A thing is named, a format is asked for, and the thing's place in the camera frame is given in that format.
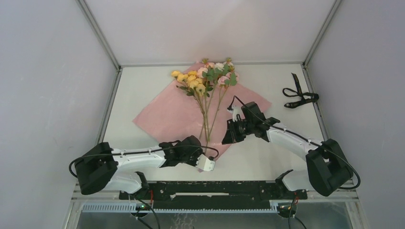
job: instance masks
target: yellow flower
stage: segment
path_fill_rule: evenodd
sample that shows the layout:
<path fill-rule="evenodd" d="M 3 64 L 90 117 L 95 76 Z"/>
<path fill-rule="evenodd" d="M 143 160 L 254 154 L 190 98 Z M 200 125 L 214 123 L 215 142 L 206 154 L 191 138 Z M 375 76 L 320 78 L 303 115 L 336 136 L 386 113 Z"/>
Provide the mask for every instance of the yellow flower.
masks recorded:
<path fill-rule="evenodd" d="M 184 75 L 184 74 L 179 74 L 178 76 L 177 76 L 177 81 L 179 82 L 179 83 L 181 83 L 181 82 L 186 82 L 187 81 L 187 77 L 188 77 L 188 75 Z"/>
<path fill-rule="evenodd" d="M 189 71 L 188 75 L 197 75 L 197 71 Z"/>
<path fill-rule="evenodd" d="M 203 95 L 205 92 L 205 86 L 203 84 L 199 84 L 199 85 L 197 85 L 195 90 L 199 95 Z"/>
<path fill-rule="evenodd" d="M 187 84 L 189 84 L 191 81 L 193 81 L 193 80 L 195 80 L 196 79 L 196 76 L 195 75 L 190 75 L 188 78 L 187 78 Z"/>
<path fill-rule="evenodd" d="M 193 80 L 189 83 L 189 87 L 194 89 L 196 86 L 198 86 L 198 81 L 197 80 Z"/>
<path fill-rule="evenodd" d="M 174 77 L 174 78 L 177 78 L 177 76 L 179 76 L 179 74 L 181 74 L 181 72 L 177 71 L 177 70 L 171 72 L 171 76 Z"/>

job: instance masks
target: wall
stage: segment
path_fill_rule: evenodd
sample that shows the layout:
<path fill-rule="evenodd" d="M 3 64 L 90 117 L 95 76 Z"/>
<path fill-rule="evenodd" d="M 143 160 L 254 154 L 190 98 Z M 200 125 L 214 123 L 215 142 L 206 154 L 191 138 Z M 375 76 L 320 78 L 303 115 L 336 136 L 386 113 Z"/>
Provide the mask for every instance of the wall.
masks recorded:
<path fill-rule="evenodd" d="M 118 61 L 302 62 L 334 0 L 88 0 Z"/>
<path fill-rule="evenodd" d="M 60 228 L 115 69 L 73 0 L 0 3 L 0 228 Z"/>
<path fill-rule="evenodd" d="M 402 228 L 405 1 L 344 1 L 309 66 L 332 138 L 362 177 L 372 229 Z"/>

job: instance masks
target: pink rose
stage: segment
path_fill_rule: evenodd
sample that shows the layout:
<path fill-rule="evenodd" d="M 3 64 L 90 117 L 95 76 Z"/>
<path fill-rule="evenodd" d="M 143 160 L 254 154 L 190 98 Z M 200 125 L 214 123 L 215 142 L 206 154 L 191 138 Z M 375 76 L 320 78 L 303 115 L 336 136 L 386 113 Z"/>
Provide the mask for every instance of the pink rose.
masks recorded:
<path fill-rule="evenodd" d="M 236 81 L 239 82 L 239 74 L 237 72 L 235 72 L 235 75 L 236 75 Z M 230 79 L 231 78 L 231 73 L 227 73 L 225 76 Z"/>
<path fill-rule="evenodd" d="M 203 74 L 202 73 L 207 73 L 208 72 L 208 68 L 204 68 L 204 67 L 202 67 L 202 68 L 200 68 L 198 71 L 197 71 L 197 76 L 199 77 L 199 78 L 204 78 L 203 77 Z"/>
<path fill-rule="evenodd" d="M 208 68 L 208 67 L 214 68 L 214 66 L 215 66 L 215 64 L 214 64 L 213 62 L 208 62 L 208 63 L 205 65 L 206 68 Z"/>
<path fill-rule="evenodd" d="M 229 80 L 229 78 L 226 77 L 225 75 L 223 75 L 223 76 L 221 76 L 221 77 L 218 79 L 218 83 L 219 83 L 220 85 L 225 85 L 225 80 Z"/>

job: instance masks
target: pink sheet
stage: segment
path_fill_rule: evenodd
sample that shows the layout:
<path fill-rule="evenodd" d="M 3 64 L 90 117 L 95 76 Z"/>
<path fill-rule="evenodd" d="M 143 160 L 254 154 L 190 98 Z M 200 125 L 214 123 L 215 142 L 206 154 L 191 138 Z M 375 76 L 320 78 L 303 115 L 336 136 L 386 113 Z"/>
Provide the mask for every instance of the pink sheet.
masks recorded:
<path fill-rule="evenodd" d="M 187 73 L 191 70 L 198 70 L 202 66 L 202 63 L 196 63 L 184 72 Z M 133 120 L 137 126 L 154 137 L 158 142 L 183 140 L 191 135 L 196 137 L 199 137 L 200 135 L 201 127 L 203 125 L 203 117 L 198 104 L 192 96 L 186 96 L 182 90 L 176 88 L 176 85 L 178 85 L 177 81 L 170 83 Z M 208 112 L 208 120 L 210 124 L 214 119 L 215 110 L 218 106 L 218 92 L 219 88 L 216 88 Z M 230 146 L 222 145 L 221 142 L 226 132 L 226 121 L 232 118 L 232 114 L 227 111 L 227 107 L 231 103 L 234 95 L 238 96 L 245 103 L 251 101 L 256 102 L 262 112 L 266 111 L 271 106 L 271 103 L 265 98 L 243 87 L 240 83 L 236 86 L 229 87 L 221 102 L 220 110 L 211 133 L 211 140 L 208 145 L 218 149 L 220 156 Z M 240 106 L 237 101 L 234 102 L 234 105 Z M 205 137 L 202 136 L 200 141 L 204 146 Z M 207 151 L 208 156 L 215 156 L 215 154 L 216 153 L 212 150 Z"/>

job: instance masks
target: black ribbon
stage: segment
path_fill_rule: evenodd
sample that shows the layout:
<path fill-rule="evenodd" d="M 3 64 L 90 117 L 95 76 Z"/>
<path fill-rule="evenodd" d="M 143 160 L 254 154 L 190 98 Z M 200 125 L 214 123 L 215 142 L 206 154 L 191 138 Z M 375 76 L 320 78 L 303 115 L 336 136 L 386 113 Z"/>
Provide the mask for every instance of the black ribbon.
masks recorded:
<path fill-rule="evenodd" d="M 304 105 L 304 104 L 316 102 L 319 99 L 319 95 L 316 94 L 316 93 L 309 93 L 309 92 L 302 93 L 301 86 L 299 85 L 297 75 L 294 74 L 294 73 L 291 73 L 291 74 L 292 74 L 292 77 L 294 77 L 294 82 L 295 82 L 295 86 L 297 87 L 297 91 L 294 91 L 294 90 L 292 90 L 290 88 L 284 88 L 283 89 L 283 94 L 285 96 L 287 96 L 287 97 L 298 97 L 299 96 L 299 97 L 301 97 L 301 100 L 297 101 L 297 102 L 286 103 L 286 104 L 284 104 L 284 106 L 286 108 L 291 108 L 292 109 L 292 108 L 296 108 L 296 107 L 299 107 L 299 106 Z M 285 90 L 293 92 L 295 94 L 293 94 L 293 95 L 287 94 L 285 92 Z"/>

